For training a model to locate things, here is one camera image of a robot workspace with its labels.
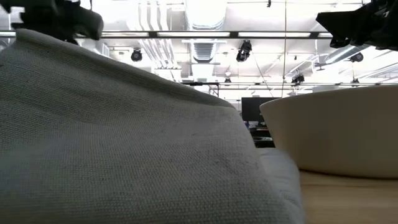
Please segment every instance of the woven fabric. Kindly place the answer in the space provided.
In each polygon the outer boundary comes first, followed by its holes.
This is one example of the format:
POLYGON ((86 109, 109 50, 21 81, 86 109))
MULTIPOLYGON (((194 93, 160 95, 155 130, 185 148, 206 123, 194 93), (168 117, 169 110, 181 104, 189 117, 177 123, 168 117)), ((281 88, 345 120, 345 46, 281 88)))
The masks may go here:
POLYGON ((31 30, 0 53, 0 223, 301 223, 227 102, 31 30))

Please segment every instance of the office ceiling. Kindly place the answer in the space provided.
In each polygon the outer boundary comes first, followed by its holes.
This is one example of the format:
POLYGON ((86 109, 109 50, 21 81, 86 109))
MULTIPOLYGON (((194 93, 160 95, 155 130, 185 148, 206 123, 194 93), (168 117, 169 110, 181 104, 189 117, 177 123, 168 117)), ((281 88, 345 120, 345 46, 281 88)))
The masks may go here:
MULTIPOLYGON (((103 16, 104 30, 131 30, 130 24, 137 19, 132 15, 131 1, 135 0, 93 0, 93 10, 103 16)), ((153 1, 139 1, 140 4, 148 2, 148 14, 150 3, 153 1)), ((170 30, 187 30, 185 18, 184 0, 164 0, 167 2, 167 24, 170 30)), ((83 6, 88 6, 88 0, 82 1, 83 6)), ((268 0, 227 0, 226 15, 223 30, 253 30, 253 31, 297 31, 313 32, 326 30, 320 26, 315 18, 319 12, 325 11, 351 11, 362 6, 361 0, 272 0, 267 7, 268 0)), ((208 14, 211 16, 212 4, 206 5, 208 14)), ((18 21, 17 13, 10 17, 11 22, 18 21)), ((4 12, 0 12, 0 30, 9 28, 9 18, 4 12)), ((132 62, 130 59, 134 48, 141 48, 138 39, 103 39, 110 49, 110 57, 131 64, 144 70, 158 73, 162 76, 168 72, 154 70, 153 62, 142 50, 143 59, 140 62, 132 62)), ((245 62, 238 63, 236 54, 242 43, 242 39, 226 39, 225 44, 218 44, 218 50, 212 63, 212 74, 207 77, 208 82, 223 82, 226 72, 230 73, 232 82, 282 82, 283 74, 290 83, 295 69, 308 59, 313 63, 299 71, 305 75, 306 82, 350 82, 353 76, 359 78, 361 83, 395 82, 398 81, 396 72, 397 52, 388 50, 378 51, 370 47, 364 51, 364 60, 359 63, 341 61, 333 65, 327 65, 324 70, 314 66, 317 55, 324 57, 336 49, 329 47, 329 40, 283 40, 283 39, 254 39, 252 43, 252 54, 245 62)), ((172 39, 175 59, 181 68, 182 80, 195 80, 196 74, 192 74, 191 63, 194 62, 190 55, 190 44, 183 44, 182 39, 172 39)), ((250 93, 248 91, 226 91, 224 98, 239 98, 250 93)))

